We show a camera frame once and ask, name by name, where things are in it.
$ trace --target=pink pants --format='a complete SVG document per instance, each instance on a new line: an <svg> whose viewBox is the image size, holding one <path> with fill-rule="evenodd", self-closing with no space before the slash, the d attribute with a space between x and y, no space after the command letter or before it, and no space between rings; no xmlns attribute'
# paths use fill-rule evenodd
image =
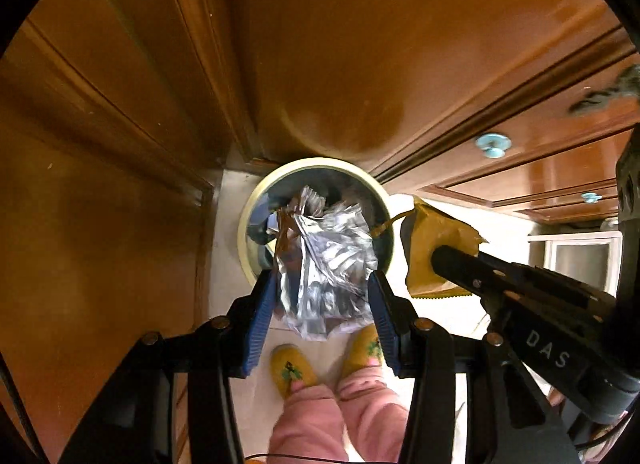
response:
<svg viewBox="0 0 640 464"><path fill-rule="evenodd" d="M366 461L397 462L408 412L386 387L380 367L363 368L338 383L338 398L324 384L303 388L284 403L271 434L269 453L348 460L346 425L354 448ZM268 464L311 461L271 457Z"/></svg>

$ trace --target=white frame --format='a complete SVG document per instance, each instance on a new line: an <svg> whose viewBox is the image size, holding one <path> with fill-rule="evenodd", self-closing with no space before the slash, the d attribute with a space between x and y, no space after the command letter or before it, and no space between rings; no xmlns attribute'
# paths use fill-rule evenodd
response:
<svg viewBox="0 0 640 464"><path fill-rule="evenodd" d="M545 242L545 269L556 269L556 258L559 245L608 245L609 259L607 260L607 283L605 292L613 296L618 289L620 278L620 263L622 262L622 233L620 231L596 231L594 233L570 233L567 235L537 235L528 238L529 241Z"/></svg>

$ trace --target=wire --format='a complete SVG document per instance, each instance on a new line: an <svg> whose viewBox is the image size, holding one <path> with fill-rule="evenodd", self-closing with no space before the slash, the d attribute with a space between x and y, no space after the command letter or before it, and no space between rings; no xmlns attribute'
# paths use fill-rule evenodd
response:
<svg viewBox="0 0 640 464"><path fill-rule="evenodd" d="M44 453L44 449L40 444L40 440L38 439L38 435L36 431L33 429L33 424L31 424L31 419L29 419L29 414L27 414L27 410L24 407L24 403L20 398L20 393L18 393L18 388L15 386L14 380L11 377L11 372L9 372L9 367L7 366L4 357L2 357L2 352L0 352L0 379L4 383L4 387L9 393L9 397L11 399L12 404L14 405L15 413L18 415L18 419L20 420L20 424L24 429L24 433L31 444L31 448L35 453L36 457L43 463L49 464L49 459L47 458L47 454Z"/></svg>
<svg viewBox="0 0 640 464"><path fill-rule="evenodd" d="M595 446L599 446L603 442L606 442L626 426L626 423L629 422L632 415L633 413L630 412L629 415L626 415L626 417L623 418L623 420L621 420L619 423L617 423L613 428L611 428L611 430L607 431L607 433L598 437L597 439L593 439L588 442L583 442L582 444L576 444L575 449L577 449L578 451L583 451L589 448L593 448Z"/></svg>
<svg viewBox="0 0 640 464"><path fill-rule="evenodd" d="M244 457L244 460L251 460L258 457L286 457L290 459L300 459L300 460L314 460L316 462L333 462L336 464L353 464L348 460L333 460L333 459L321 459L317 457L303 457L302 455L288 455L286 453L256 453L254 455L249 455L248 457ZM396 464L395 462L367 462L367 464Z"/></svg>

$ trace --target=yellow slipper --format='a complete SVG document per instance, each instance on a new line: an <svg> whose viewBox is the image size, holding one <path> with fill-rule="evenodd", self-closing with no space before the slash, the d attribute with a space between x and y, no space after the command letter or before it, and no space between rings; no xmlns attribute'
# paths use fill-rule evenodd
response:
<svg viewBox="0 0 640 464"><path fill-rule="evenodd" d="M375 325L368 325L358 332L351 344L349 355L342 364L342 378L356 370L382 366L382 347Z"/></svg>
<svg viewBox="0 0 640 464"><path fill-rule="evenodd" d="M283 399L318 384L311 363L294 345L281 345L271 352L271 378Z"/></svg>

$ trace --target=foil wrapper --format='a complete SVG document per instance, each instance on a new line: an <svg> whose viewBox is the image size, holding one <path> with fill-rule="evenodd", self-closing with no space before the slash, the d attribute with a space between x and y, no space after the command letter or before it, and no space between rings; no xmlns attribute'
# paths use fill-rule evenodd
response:
<svg viewBox="0 0 640 464"><path fill-rule="evenodd" d="M360 204L325 208L325 199L305 186L277 219L277 230L269 232L277 235L274 270L284 323L311 340L372 323L367 280L378 259Z"/></svg>

